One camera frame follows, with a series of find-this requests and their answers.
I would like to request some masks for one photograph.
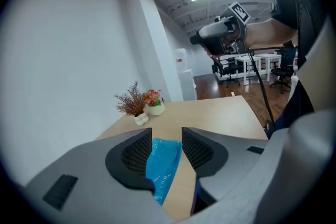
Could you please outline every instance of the black rubber pad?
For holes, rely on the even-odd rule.
[[[45,194],[43,201],[61,211],[77,180],[75,176],[61,175]]]
[[[257,147],[257,146],[251,146],[247,149],[247,151],[251,151],[257,154],[262,154],[264,152],[264,149],[261,147]]]

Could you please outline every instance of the white flower pot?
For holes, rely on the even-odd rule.
[[[141,125],[145,124],[149,120],[149,118],[148,118],[148,116],[147,116],[147,114],[145,112],[143,112],[139,116],[133,117],[133,118],[134,118],[135,123],[138,126],[141,126]]]
[[[164,111],[165,111],[165,107],[164,107],[164,104],[163,104],[162,102],[161,102],[160,105],[149,106],[149,112],[150,112],[152,115],[159,116],[159,115],[161,115]]]

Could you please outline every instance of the wooden floor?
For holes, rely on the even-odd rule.
[[[271,77],[270,82],[267,82],[266,75],[261,76],[261,78],[265,86],[273,117],[276,120],[287,104],[289,91],[285,90],[285,92],[281,94],[279,86],[269,87],[269,84],[273,83],[276,79],[275,76]],[[240,79],[240,86],[235,82],[231,82],[228,88],[226,87],[226,82],[219,84],[214,74],[198,76],[194,79],[197,89],[197,99],[228,97],[232,96],[231,92],[234,92],[235,95],[242,95],[244,97],[263,127],[266,125],[266,120],[270,119],[260,84],[257,83],[257,77],[252,77],[249,81],[249,85],[243,85],[243,79]]]

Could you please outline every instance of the white wall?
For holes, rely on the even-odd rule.
[[[167,15],[160,13],[164,29],[172,52],[185,48],[188,55],[189,67],[193,69],[193,76],[211,74],[213,61],[200,45],[191,45],[188,35]]]
[[[154,0],[126,0],[139,57],[151,88],[165,101],[183,101],[176,65]]]
[[[0,147],[26,184],[121,115],[113,95],[141,75],[124,0],[14,0],[0,27]]]
[[[213,65],[213,60],[206,54],[201,45],[195,45],[192,48],[194,57],[194,76],[202,76],[212,73],[211,66]]]

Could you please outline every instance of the white desk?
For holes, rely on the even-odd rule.
[[[269,81],[271,73],[271,59],[278,59],[278,68],[280,68],[281,63],[281,54],[258,54],[258,57],[266,59],[266,72],[267,72],[267,81]]]
[[[258,71],[260,72],[261,70],[261,58],[258,57],[258,56],[253,56],[253,59],[255,62],[258,62]],[[250,76],[250,62],[251,62],[251,59],[249,56],[242,56],[242,57],[236,57],[235,58],[235,62],[236,62],[236,65],[237,65],[237,61],[241,61],[243,62],[243,66],[244,66],[244,85],[247,84],[246,82],[246,66],[248,64],[248,76]]]

